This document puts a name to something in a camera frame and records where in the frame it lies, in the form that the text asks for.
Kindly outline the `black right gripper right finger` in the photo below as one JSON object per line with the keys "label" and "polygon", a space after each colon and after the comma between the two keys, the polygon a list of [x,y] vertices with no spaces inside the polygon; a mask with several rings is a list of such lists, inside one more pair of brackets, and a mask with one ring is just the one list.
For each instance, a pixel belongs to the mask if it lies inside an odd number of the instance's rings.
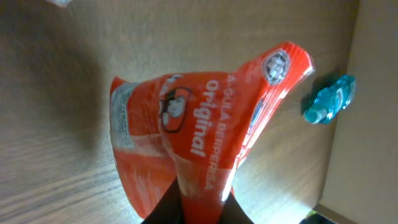
{"label": "black right gripper right finger", "polygon": [[235,196],[230,193],[223,208],[219,224],[253,224],[245,214]]}

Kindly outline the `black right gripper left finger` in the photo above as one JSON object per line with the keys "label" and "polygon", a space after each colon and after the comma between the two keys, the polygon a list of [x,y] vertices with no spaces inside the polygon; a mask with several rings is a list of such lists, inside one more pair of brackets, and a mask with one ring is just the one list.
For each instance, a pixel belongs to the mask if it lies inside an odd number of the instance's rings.
{"label": "black right gripper left finger", "polygon": [[184,224],[177,179],[174,179],[155,209],[142,221],[142,224]]}

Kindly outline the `orange red snack bag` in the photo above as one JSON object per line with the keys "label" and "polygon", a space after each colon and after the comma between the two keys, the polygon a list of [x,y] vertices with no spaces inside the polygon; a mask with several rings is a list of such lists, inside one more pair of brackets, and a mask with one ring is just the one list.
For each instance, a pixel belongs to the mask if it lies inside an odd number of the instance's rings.
{"label": "orange red snack bag", "polygon": [[110,136],[125,193],[146,218],[177,181],[186,223],[216,223],[236,169],[288,92],[314,71],[283,42],[233,72],[169,73],[141,83],[115,77]]}

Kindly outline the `blue mouthwash bottle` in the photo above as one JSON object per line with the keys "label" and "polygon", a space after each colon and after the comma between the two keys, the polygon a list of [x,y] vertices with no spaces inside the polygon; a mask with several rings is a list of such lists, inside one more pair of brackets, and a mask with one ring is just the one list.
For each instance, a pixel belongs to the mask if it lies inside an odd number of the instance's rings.
{"label": "blue mouthwash bottle", "polygon": [[320,90],[303,117],[310,124],[328,124],[354,100],[356,79],[343,75],[332,86]]}

